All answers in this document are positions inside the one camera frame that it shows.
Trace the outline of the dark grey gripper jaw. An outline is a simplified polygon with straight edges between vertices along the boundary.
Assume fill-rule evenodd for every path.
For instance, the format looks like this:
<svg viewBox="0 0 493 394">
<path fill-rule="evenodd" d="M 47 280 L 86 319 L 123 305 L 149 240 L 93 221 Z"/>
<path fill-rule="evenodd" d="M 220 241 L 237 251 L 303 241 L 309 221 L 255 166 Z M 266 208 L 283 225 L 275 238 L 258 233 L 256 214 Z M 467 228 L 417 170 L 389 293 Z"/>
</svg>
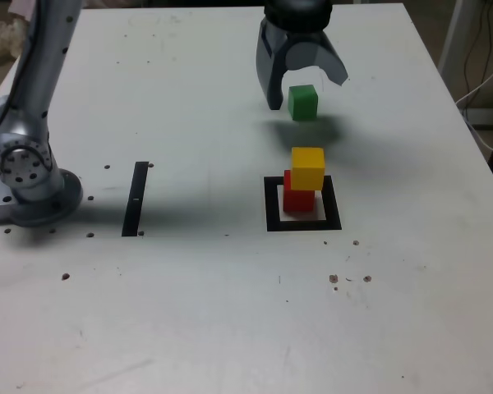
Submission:
<svg viewBox="0 0 493 394">
<path fill-rule="evenodd" d="M 288 70 L 287 51 L 287 32 L 264 18 L 256 46 L 256 73 L 270 110 L 279 110 L 283 103 L 282 81 Z"/>
</svg>

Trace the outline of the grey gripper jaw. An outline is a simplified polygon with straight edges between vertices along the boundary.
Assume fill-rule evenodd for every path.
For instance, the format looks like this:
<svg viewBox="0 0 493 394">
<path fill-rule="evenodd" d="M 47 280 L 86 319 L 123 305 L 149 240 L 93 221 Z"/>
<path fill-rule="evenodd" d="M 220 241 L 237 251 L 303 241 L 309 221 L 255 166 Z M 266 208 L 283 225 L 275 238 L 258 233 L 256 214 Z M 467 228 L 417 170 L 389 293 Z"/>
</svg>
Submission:
<svg viewBox="0 0 493 394">
<path fill-rule="evenodd" d="M 297 71 L 309 66 L 319 67 L 336 85 L 342 86 L 348 72 L 324 31 L 312 34 L 291 34 L 286 54 L 286 67 Z"/>
</svg>

